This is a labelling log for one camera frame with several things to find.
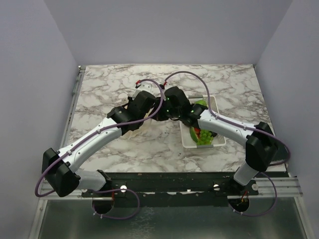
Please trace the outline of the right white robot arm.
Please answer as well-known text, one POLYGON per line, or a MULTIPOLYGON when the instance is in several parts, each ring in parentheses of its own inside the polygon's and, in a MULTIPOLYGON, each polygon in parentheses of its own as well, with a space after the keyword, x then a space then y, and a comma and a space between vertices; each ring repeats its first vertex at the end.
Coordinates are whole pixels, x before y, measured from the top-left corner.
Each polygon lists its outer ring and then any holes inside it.
POLYGON ((191 103, 178 87, 164 92, 159 112, 154 117, 157 121, 169 118, 179 120, 185 126, 214 132, 229 138, 246 150, 245 162, 237 169, 229 182, 229 189, 240 195, 247 189, 247 184, 260 172, 265 172, 278 152, 278 144, 267 123, 257 125, 244 124, 230 118, 223 118, 207 106, 191 103))

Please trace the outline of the clear zip top bag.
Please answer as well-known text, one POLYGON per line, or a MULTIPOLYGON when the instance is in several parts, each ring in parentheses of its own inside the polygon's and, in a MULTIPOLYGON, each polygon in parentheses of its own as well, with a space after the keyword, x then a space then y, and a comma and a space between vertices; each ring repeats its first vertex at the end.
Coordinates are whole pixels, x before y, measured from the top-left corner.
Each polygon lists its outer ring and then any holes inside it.
POLYGON ((138 130, 144 124, 144 121, 146 121, 147 118, 149 118, 154 112, 154 107, 138 109, 130 106, 121 109, 121 123, 126 123, 125 125, 121 126, 122 136, 138 130))

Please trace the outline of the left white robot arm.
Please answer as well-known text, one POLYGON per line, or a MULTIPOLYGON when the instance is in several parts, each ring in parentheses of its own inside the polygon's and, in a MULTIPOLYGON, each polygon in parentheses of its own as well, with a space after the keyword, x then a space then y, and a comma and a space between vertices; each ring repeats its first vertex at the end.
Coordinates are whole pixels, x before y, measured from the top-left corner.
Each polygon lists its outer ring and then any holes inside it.
POLYGON ((107 176, 101 171, 80 170, 81 165, 99 149, 128 131, 138 129, 145 116, 164 97, 156 98, 147 91, 137 91, 127 106, 114 107, 95 128, 74 143, 43 154, 42 174, 59 197, 65 197, 76 189, 93 190, 98 196, 110 191, 107 176))

